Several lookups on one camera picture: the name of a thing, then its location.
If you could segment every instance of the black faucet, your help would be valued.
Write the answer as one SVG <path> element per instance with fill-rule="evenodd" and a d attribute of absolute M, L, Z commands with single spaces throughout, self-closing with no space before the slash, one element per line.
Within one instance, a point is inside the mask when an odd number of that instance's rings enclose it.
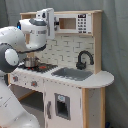
<path fill-rule="evenodd" d="M 93 65 L 94 64 L 94 61 L 93 61 L 93 56 L 88 52 L 88 51 L 81 51 L 78 55 L 78 62 L 76 63 L 76 67 L 77 69 L 85 69 L 86 68 L 86 62 L 85 63 L 82 63 L 81 62 L 81 56 L 83 54 L 87 54 L 89 57 L 90 57 L 90 64 Z"/>

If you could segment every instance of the microwave knob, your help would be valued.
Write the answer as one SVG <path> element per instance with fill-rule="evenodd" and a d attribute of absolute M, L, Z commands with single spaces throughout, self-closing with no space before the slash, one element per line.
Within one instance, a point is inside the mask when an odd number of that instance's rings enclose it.
<path fill-rule="evenodd" d="M 37 82 L 36 82 L 36 81 L 32 81 L 32 82 L 31 82 L 31 86 L 37 87 Z"/>
<path fill-rule="evenodd" d="M 18 77 L 17 76 L 14 76 L 13 77 L 13 80 L 14 80 L 14 82 L 17 82 L 18 81 Z"/>

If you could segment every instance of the white cabinet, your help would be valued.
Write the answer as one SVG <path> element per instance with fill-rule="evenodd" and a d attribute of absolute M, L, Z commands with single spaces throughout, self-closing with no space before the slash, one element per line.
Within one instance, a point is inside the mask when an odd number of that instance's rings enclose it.
<path fill-rule="evenodd" d="M 44 82 L 45 128 L 83 128 L 82 90 Z"/>

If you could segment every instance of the knob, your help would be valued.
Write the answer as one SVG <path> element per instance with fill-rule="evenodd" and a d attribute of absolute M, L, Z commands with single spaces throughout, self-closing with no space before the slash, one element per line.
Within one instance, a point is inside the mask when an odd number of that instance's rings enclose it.
<path fill-rule="evenodd" d="M 46 16 L 45 16 L 45 13 L 43 13 L 42 17 L 43 17 L 43 18 L 45 18 L 45 17 L 46 17 Z"/>
<path fill-rule="evenodd" d="M 14 80 L 14 82 L 17 82 L 18 81 L 18 77 L 17 76 L 14 76 L 13 77 L 13 80 Z"/>
<path fill-rule="evenodd" d="M 31 86 L 36 87 L 37 86 L 37 82 L 36 81 L 32 81 L 31 82 Z"/>

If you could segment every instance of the white robot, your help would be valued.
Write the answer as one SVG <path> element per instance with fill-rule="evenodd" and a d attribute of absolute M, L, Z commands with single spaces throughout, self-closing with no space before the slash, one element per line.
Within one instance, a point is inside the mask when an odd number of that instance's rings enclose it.
<path fill-rule="evenodd" d="M 30 34 L 29 44 L 25 35 Z M 29 114 L 7 87 L 4 75 L 19 64 L 17 53 L 40 51 L 46 40 L 54 39 L 54 10 L 38 11 L 35 19 L 20 20 L 16 27 L 0 29 L 0 126 L 7 128 L 40 128 L 35 116 Z"/>

